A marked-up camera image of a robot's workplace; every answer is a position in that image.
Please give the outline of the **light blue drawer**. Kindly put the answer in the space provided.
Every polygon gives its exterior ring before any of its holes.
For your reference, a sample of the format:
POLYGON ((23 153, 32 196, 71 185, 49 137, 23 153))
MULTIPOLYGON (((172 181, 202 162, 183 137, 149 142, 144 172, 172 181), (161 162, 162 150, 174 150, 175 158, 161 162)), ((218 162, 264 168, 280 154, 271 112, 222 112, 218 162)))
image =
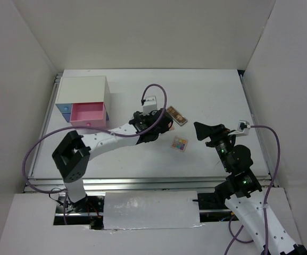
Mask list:
POLYGON ((72 104, 71 103, 65 103, 65 104, 56 104, 56 107, 62 114, 70 114, 72 110, 72 104))

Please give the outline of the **colorful eyeshadow palette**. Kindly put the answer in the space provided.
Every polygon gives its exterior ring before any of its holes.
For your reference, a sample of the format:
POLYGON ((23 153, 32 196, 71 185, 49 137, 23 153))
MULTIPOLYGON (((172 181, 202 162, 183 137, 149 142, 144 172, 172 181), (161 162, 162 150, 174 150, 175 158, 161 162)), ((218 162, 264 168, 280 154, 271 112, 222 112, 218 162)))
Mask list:
POLYGON ((188 145, 187 139, 176 135, 172 141, 171 148, 184 152, 186 150, 187 145, 188 145))

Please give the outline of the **pink drawer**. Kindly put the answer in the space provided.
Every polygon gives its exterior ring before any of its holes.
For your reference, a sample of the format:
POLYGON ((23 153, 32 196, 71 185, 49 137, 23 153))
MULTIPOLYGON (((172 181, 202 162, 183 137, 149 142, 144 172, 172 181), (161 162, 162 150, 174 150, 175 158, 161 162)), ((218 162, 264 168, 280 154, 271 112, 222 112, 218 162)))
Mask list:
POLYGON ((107 111, 104 103, 78 103, 72 105, 72 126, 106 127, 107 111))

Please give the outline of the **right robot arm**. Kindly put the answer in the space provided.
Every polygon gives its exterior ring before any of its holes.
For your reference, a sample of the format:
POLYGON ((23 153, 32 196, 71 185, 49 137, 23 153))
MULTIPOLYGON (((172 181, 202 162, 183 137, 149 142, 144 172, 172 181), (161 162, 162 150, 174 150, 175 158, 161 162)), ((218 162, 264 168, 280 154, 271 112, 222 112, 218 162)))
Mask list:
POLYGON ((230 209, 251 236, 260 254, 307 254, 304 245, 296 243, 283 228, 268 204, 270 190, 263 191, 251 170, 253 161, 248 147, 236 144, 237 136, 248 135, 252 126, 240 121, 236 130, 223 124, 209 126, 194 122, 199 141, 209 139, 229 174, 214 191, 215 204, 230 209))

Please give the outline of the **dark blue drawer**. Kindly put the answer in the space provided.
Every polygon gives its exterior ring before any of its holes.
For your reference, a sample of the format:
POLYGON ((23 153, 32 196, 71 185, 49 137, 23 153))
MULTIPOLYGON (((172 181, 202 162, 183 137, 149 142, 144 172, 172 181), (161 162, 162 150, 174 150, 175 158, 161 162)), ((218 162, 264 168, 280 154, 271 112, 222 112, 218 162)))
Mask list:
POLYGON ((64 117, 66 122, 70 122, 71 113, 62 113, 62 116, 64 117))

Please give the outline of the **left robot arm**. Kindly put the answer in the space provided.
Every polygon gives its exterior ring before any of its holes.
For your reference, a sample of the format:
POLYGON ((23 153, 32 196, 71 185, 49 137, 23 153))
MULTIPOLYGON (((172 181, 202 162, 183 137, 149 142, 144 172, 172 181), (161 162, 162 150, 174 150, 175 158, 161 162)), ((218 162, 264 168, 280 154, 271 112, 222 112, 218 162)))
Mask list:
POLYGON ((89 161, 109 151, 157 140, 173 125, 172 117, 161 113, 161 109, 147 115, 135 112, 128 123, 107 132, 79 135, 71 131, 65 135, 52 158, 67 190, 70 208, 82 212, 93 204, 82 181, 89 161))

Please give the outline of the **white drawer cabinet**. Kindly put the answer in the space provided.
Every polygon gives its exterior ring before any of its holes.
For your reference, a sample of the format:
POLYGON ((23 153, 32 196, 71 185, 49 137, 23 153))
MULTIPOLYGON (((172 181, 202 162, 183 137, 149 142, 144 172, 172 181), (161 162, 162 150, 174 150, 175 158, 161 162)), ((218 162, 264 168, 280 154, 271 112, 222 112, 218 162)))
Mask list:
POLYGON ((104 103, 109 120, 111 93, 105 76, 62 77, 55 105, 71 103, 104 103))

